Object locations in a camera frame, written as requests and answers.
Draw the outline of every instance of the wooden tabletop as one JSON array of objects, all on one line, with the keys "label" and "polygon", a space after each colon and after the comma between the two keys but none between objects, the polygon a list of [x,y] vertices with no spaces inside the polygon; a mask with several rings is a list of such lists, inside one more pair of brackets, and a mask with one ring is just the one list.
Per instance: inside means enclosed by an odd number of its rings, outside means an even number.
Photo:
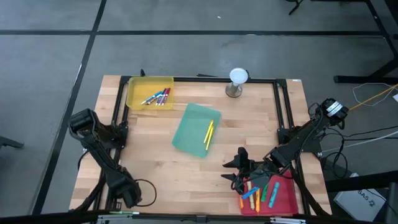
[{"label": "wooden tabletop", "polygon": [[[106,75],[99,90],[95,111],[104,124],[111,122],[120,76]],[[246,83],[239,98],[225,94],[225,83],[175,82],[174,108],[163,111],[136,111],[128,114],[129,134],[121,154],[121,165],[135,179],[147,179],[157,188],[157,200],[150,207],[131,210],[148,213],[240,215],[237,193],[221,174],[236,172],[222,164],[229,162],[244,146],[249,158],[261,161],[278,145],[278,119],[271,84]],[[295,125],[308,121],[307,103],[300,80],[287,80]],[[282,105],[283,94],[280,90]],[[221,122],[212,140],[211,151],[202,159],[179,151],[171,144],[188,103],[197,103],[221,112]],[[331,213],[318,159],[301,155],[305,183],[315,200]],[[70,208],[79,206],[93,190],[100,168],[88,154],[81,162]],[[143,201],[154,198],[152,187],[140,182]],[[102,206],[107,188],[102,196]],[[295,186],[299,212],[303,213],[300,192]]]}]

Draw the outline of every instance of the red plastic bin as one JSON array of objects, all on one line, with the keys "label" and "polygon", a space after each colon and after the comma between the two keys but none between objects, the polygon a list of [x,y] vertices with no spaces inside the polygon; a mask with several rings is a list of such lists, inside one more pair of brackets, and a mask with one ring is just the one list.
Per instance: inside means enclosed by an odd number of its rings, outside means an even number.
[{"label": "red plastic bin", "polygon": [[[285,174],[287,177],[291,177],[291,173],[288,170]],[[279,189],[278,193],[275,198],[274,206],[273,208],[269,208],[269,199],[271,198],[272,191],[274,189],[275,183],[279,182]],[[245,184],[244,186],[244,193],[248,192],[248,186]],[[256,204],[256,193],[253,194],[254,197],[254,204]],[[247,199],[243,200],[243,209],[241,209],[242,215],[290,215],[290,214],[296,214],[299,212],[299,208],[297,206],[297,200],[296,200],[296,194],[294,190],[294,183],[292,179],[286,179],[283,177],[279,177],[276,175],[273,175],[271,177],[271,180],[268,183],[268,190],[267,190],[267,197],[266,201],[262,202],[260,201],[260,212],[257,213],[256,209],[251,210],[250,208],[250,201],[249,197]]]}]

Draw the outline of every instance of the yellow tray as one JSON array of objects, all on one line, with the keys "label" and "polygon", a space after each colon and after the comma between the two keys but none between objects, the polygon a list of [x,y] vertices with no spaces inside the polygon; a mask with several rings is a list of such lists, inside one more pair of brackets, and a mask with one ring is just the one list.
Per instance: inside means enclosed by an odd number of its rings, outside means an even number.
[{"label": "yellow tray", "polygon": [[[156,101],[150,105],[141,103],[164,88],[170,88],[167,101],[163,106],[156,106]],[[132,77],[129,80],[129,91],[126,104],[133,110],[171,110],[173,109],[173,77]]]}]

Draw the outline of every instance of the green tray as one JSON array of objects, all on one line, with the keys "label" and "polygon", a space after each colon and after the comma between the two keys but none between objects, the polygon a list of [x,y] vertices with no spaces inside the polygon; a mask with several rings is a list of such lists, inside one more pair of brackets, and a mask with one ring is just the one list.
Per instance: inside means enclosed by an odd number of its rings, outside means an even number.
[{"label": "green tray", "polygon": [[[190,154],[202,158],[206,157],[211,149],[211,144],[213,143],[220,119],[221,113],[219,111],[194,103],[188,104],[177,132],[174,135],[173,146],[179,150],[189,152]],[[203,143],[203,141],[205,140],[211,120],[214,121],[213,137],[206,151],[206,144]]]}]

